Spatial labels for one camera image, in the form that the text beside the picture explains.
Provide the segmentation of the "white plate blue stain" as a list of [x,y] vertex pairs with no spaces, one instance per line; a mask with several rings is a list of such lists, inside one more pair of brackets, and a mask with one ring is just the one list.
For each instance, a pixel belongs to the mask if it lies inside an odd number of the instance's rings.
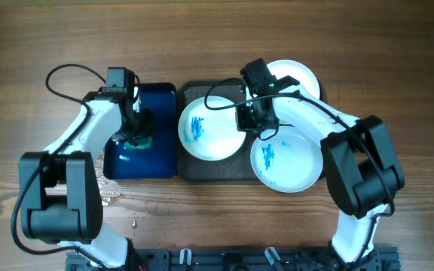
[[178,123],[184,149],[206,161],[230,157],[243,145],[245,132],[237,130],[234,103],[220,96],[201,97],[187,105]]

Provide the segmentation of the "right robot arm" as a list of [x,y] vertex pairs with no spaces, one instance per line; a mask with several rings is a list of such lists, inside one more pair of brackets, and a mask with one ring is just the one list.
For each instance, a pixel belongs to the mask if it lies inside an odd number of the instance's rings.
[[394,197],[405,186],[384,122],[327,105],[316,75],[294,60],[266,63],[259,58],[247,63],[240,76],[249,98],[237,107],[237,128],[275,139],[286,123],[318,149],[318,173],[340,210],[332,257],[347,270],[369,263],[377,223],[394,214]]

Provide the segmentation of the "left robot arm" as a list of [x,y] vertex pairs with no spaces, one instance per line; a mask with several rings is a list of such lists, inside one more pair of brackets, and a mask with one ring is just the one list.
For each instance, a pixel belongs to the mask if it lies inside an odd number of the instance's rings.
[[80,114],[43,151],[19,161],[20,192],[11,215],[11,236],[28,254],[22,232],[52,247],[44,254],[75,251],[97,270],[144,270],[133,243],[103,223],[94,164],[108,141],[129,149],[150,148],[156,129],[148,108],[138,104],[139,77],[110,67],[103,86],[78,100]]

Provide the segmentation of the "green scrubbing sponge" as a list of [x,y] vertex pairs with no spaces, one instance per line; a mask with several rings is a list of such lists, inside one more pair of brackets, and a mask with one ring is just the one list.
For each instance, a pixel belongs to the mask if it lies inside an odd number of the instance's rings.
[[153,138],[151,136],[143,138],[128,139],[124,143],[126,150],[145,150],[151,148],[153,145]]

